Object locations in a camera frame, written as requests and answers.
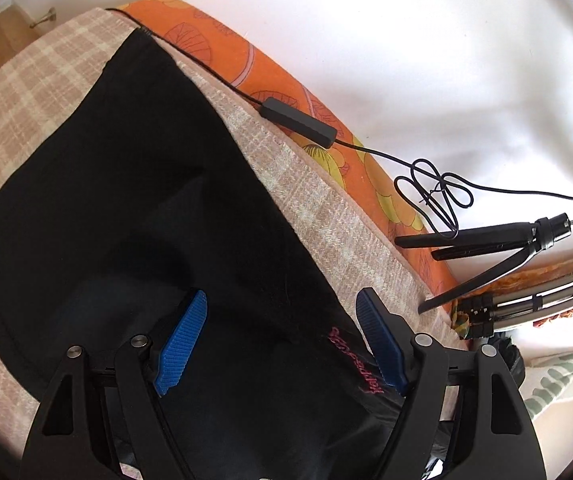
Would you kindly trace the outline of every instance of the beige plaid fabric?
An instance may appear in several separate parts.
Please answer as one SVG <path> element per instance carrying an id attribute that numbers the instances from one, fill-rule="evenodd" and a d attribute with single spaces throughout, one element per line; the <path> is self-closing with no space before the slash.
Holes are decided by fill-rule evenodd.
<path id="1" fill-rule="evenodd" d="M 0 187 L 75 110 L 133 30 L 95 9 L 27 47 L 0 69 Z M 373 286 L 417 332 L 462 348 L 441 310 L 418 316 L 427 287 L 353 200 L 248 103 L 169 47 L 231 131 L 250 166 L 355 320 L 355 295 Z M 445 406 L 452 408 L 450 396 Z M 22 453 L 38 403 L 0 361 L 0 441 Z"/>

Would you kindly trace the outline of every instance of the black fabric bag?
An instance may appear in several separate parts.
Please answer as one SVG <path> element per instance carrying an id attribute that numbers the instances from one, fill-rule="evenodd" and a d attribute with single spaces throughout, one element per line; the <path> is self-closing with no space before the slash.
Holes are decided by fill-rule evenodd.
<path id="1" fill-rule="evenodd" d="M 136 30 L 0 190 L 0 357 L 40 399 L 69 346 L 117 348 L 192 288 L 208 319 L 160 402 L 196 478 L 369 478 L 403 400 L 217 112 Z"/>

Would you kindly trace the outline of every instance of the ribbed blue pad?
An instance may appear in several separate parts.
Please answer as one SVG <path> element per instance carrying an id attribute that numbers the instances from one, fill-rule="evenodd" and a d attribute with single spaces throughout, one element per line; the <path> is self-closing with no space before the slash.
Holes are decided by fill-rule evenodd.
<path id="1" fill-rule="evenodd" d="M 169 388 L 180 382 L 205 320 L 206 294 L 198 290 L 160 354 L 159 372 L 154 383 L 159 396 L 166 395 Z"/>
<path id="2" fill-rule="evenodd" d="M 358 292 L 356 298 L 356 314 L 385 383 L 393 386 L 401 396 L 405 396 L 409 381 L 404 374 L 403 351 L 377 307 L 363 291 Z"/>

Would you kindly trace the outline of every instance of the orange bedsheet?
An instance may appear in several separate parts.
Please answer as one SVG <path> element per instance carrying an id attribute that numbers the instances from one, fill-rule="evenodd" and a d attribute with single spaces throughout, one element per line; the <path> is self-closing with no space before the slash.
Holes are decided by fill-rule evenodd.
<path id="1" fill-rule="evenodd" d="M 247 94 L 275 97 L 338 131 L 338 138 L 362 145 L 324 104 L 291 74 L 226 25 L 181 0 L 137 0 L 121 7 L 148 28 L 189 52 Z M 425 232 L 417 213 L 397 194 L 391 178 L 367 153 L 334 145 L 324 150 L 285 128 L 358 203 L 393 242 L 397 235 Z M 428 249 L 403 250 L 404 258 L 434 294 L 457 282 L 444 262 Z"/>

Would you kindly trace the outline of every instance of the silver bolt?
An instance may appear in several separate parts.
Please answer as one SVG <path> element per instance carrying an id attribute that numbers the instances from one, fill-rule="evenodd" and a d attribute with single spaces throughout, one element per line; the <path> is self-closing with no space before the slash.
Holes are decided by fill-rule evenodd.
<path id="1" fill-rule="evenodd" d="M 82 347 L 79 345 L 72 346 L 66 351 L 66 356 L 75 359 L 76 357 L 80 357 L 82 355 Z"/>
<path id="2" fill-rule="evenodd" d="M 427 334 L 418 334 L 415 337 L 415 341 L 420 346 L 431 346 L 431 344 L 433 343 L 433 338 Z"/>
<path id="3" fill-rule="evenodd" d="M 136 335 L 131 339 L 131 346 L 133 348 L 142 348 L 149 342 L 146 335 Z"/>
<path id="4" fill-rule="evenodd" d="M 483 354 L 487 357 L 496 357 L 498 351 L 495 349 L 495 346 L 483 345 Z"/>

